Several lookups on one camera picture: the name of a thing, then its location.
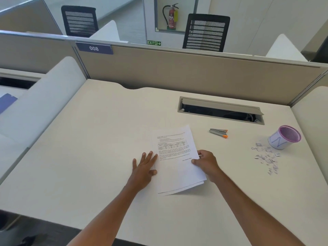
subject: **person's left hand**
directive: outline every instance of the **person's left hand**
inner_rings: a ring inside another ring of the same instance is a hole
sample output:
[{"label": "person's left hand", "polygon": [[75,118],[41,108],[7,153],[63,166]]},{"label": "person's left hand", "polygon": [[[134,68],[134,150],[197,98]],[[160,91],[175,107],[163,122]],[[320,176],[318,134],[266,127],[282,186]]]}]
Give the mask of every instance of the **person's left hand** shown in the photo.
[{"label": "person's left hand", "polygon": [[144,189],[152,180],[152,176],[157,174],[156,170],[150,170],[157,160],[157,154],[152,158],[153,152],[150,151],[146,157],[146,153],[142,153],[139,165],[137,160],[132,161],[132,174],[126,184],[126,187],[134,190],[136,193]]}]

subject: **printed document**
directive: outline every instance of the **printed document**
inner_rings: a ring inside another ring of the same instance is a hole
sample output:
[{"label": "printed document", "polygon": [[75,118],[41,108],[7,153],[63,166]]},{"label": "printed document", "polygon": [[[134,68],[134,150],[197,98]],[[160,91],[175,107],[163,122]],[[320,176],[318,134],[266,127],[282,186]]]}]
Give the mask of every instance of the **printed document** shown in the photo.
[{"label": "printed document", "polygon": [[158,154],[158,193],[170,195],[203,184],[206,175],[191,163],[199,159],[189,125],[152,133],[153,151]]}]

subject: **green exit sign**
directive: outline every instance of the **green exit sign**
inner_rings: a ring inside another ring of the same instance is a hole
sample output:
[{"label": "green exit sign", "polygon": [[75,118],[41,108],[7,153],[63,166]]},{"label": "green exit sign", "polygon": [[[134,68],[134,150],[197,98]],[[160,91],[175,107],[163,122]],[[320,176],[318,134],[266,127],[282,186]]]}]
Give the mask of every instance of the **green exit sign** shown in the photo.
[{"label": "green exit sign", "polygon": [[148,45],[162,45],[160,41],[147,41]]}]

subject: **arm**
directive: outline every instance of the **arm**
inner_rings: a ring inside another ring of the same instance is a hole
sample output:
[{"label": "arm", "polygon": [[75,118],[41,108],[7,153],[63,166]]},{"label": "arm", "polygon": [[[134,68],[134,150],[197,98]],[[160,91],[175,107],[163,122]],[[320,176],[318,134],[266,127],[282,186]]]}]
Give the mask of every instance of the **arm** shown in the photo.
[{"label": "arm", "polygon": [[157,159],[157,154],[151,159],[152,154],[150,152],[146,157],[146,153],[143,153],[138,166],[136,159],[133,159],[132,174],[123,190],[68,246],[109,246],[113,244],[134,197],[150,183],[152,176],[157,174],[156,170],[150,170]]},{"label": "arm", "polygon": [[304,246],[287,228],[258,206],[219,168],[211,152],[199,150],[192,160],[219,188],[252,246]]}]

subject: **cup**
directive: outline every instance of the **cup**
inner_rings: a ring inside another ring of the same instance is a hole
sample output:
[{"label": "cup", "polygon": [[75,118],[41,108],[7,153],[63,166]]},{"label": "cup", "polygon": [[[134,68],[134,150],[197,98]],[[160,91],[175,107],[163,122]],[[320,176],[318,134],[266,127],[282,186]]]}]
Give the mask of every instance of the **cup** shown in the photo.
[{"label": "cup", "polygon": [[295,128],[283,125],[268,138],[268,142],[273,148],[282,150],[293,143],[299,142],[301,138],[301,134]]}]

